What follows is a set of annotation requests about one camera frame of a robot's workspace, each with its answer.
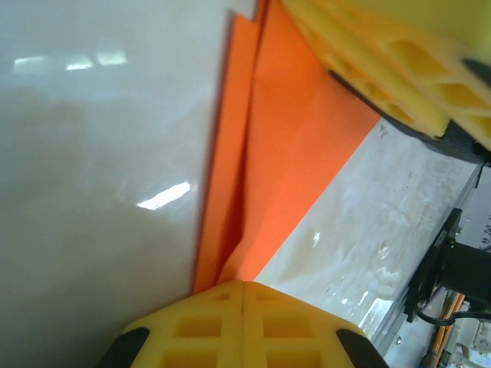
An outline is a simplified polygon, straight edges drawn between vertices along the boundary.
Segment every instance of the cable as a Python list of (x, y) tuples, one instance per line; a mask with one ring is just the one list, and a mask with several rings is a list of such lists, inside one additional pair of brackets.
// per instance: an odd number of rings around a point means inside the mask
[(478, 320), (491, 320), (490, 313), (456, 312), (452, 314), (449, 318), (443, 319), (443, 318), (433, 318), (428, 316), (427, 314), (423, 313), (419, 305), (416, 306), (414, 311), (416, 312), (416, 315), (422, 320), (424, 320), (425, 322), (441, 327), (452, 326), (453, 324), (455, 324), (455, 320), (459, 318), (477, 318)]

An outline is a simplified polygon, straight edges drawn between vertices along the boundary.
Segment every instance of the orange paper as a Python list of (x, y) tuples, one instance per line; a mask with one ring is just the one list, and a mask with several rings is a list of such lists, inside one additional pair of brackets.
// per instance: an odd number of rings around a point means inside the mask
[[(212, 287), (208, 273), (215, 277), (220, 270), (218, 282), (253, 280), (379, 119), (326, 74), (278, 0), (264, 7), (263, 19), (248, 92), (249, 115), (226, 118), (226, 101), (230, 106), (237, 101), (224, 94), (199, 250), (202, 272), (196, 274), (195, 291)], [(243, 32), (243, 38), (234, 33), (227, 77), (237, 62), (234, 42), (247, 38), (248, 32)], [(227, 91), (230, 82), (226, 83)], [(235, 185), (222, 186), (232, 180), (226, 174), (231, 169), (220, 163), (237, 153), (236, 147), (223, 148), (231, 134), (223, 132), (233, 131), (237, 120), (245, 121), (242, 161), (235, 159)], [(218, 205), (218, 198), (228, 202)], [(234, 208), (232, 218), (215, 221), (217, 213), (225, 213), (224, 206)], [(228, 232), (229, 237), (211, 244), (208, 232)], [(226, 259), (218, 259), (218, 253)]]

